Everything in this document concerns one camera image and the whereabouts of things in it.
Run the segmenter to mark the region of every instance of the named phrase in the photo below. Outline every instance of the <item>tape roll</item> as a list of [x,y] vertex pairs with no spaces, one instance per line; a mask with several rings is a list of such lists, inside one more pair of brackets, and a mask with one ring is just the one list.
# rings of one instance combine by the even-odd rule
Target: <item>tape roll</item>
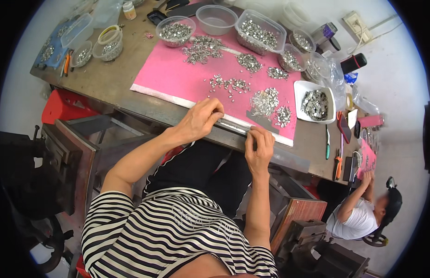
[[354,104],[352,103],[352,95],[350,93],[346,94],[346,110],[352,111]]
[[100,44],[100,45],[106,45],[106,44],[108,44],[109,42],[111,42],[112,40],[114,40],[117,36],[118,36],[118,33],[117,32],[115,32],[114,33],[114,35],[111,37],[111,38],[109,38],[109,39],[107,39],[107,40],[105,40],[105,41],[102,41],[101,39],[102,39],[102,37],[105,35],[105,34],[107,34],[109,31],[112,31],[112,30],[118,30],[118,31],[121,31],[121,28],[118,26],[118,25],[111,25],[111,26],[108,26],[107,28],[105,28],[103,31],[102,31],[102,33],[99,35],[99,37],[98,37],[98,44]]

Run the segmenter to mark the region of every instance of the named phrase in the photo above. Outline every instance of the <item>striped shirt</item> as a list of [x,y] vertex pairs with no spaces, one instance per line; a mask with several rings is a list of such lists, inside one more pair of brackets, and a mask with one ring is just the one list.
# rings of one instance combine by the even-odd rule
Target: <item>striped shirt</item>
[[100,194],[85,219],[82,253],[92,277],[169,277],[207,253],[231,275],[278,277],[269,250],[251,246],[218,204],[185,187],[151,192],[137,208],[121,192]]

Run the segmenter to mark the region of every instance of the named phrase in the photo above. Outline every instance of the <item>pink mat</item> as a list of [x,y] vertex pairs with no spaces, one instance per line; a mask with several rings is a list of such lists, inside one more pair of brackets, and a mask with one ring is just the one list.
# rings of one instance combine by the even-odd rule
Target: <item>pink mat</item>
[[[195,17],[192,19],[197,25],[194,35],[206,35],[199,29],[197,19]],[[221,38],[223,44],[234,51],[254,54],[249,49],[238,44],[236,34],[237,31],[232,28],[228,34],[216,37]],[[216,97],[224,105],[225,119],[248,128],[251,125],[257,125],[253,120],[246,117],[246,111],[251,110],[250,98],[253,96],[253,93],[274,87],[279,92],[279,106],[277,109],[285,105],[292,112],[291,122],[285,128],[275,125],[277,121],[272,117],[272,126],[279,130],[279,135],[274,134],[274,136],[276,141],[293,146],[297,122],[294,82],[300,80],[300,73],[290,74],[287,81],[268,77],[268,67],[279,67],[275,53],[269,53],[264,57],[254,54],[258,61],[263,64],[263,68],[261,71],[251,74],[238,64],[234,54],[227,51],[222,51],[223,58],[209,57],[207,64],[198,63],[193,65],[183,62],[187,56],[182,54],[181,49],[181,47],[167,47],[159,41],[136,76],[130,89],[187,108],[192,107],[197,101],[207,96],[211,98]],[[215,92],[210,92],[213,89],[211,84],[209,84],[209,79],[218,74],[221,74],[221,78],[223,79],[243,79],[247,83],[251,83],[251,92],[247,91],[246,93],[239,94],[237,91],[233,91],[234,95],[232,98],[229,98],[230,94],[228,93],[228,90],[232,89],[231,86],[228,89],[224,89],[223,86],[221,88],[216,86]]]
[[[363,173],[366,171],[371,171],[376,169],[376,159],[377,156],[365,140],[362,140],[362,164],[357,170],[357,178],[359,180],[363,179]],[[366,156],[368,155],[368,167],[366,166]]]

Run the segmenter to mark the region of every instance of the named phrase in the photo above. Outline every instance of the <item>white tray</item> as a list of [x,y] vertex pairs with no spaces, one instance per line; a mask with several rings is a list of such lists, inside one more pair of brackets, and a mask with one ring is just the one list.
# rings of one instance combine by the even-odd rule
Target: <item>white tray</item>
[[[304,95],[307,91],[314,90],[320,90],[321,92],[324,92],[326,97],[328,98],[328,117],[325,120],[313,120],[308,114],[301,110],[301,103]],[[324,125],[330,124],[335,121],[335,101],[334,95],[330,88],[322,87],[320,85],[308,81],[296,81],[294,82],[294,93],[296,97],[297,118]]]

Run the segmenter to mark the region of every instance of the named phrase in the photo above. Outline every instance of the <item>black pants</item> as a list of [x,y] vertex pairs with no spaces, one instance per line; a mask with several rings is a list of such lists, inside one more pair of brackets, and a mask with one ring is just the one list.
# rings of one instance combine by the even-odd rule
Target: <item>black pants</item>
[[322,221],[326,223],[335,208],[349,195],[349,187],[329,180],[321,180],[317,185],[320,200],[327,202]]
[[206,193],[224,214],[234,218],[252,175],[244,154],[237,151],[232,151],[228,161],[214,173],[230,151],[205,140],[190,143],[147,178],[142,197],[169,187],[194,188]]

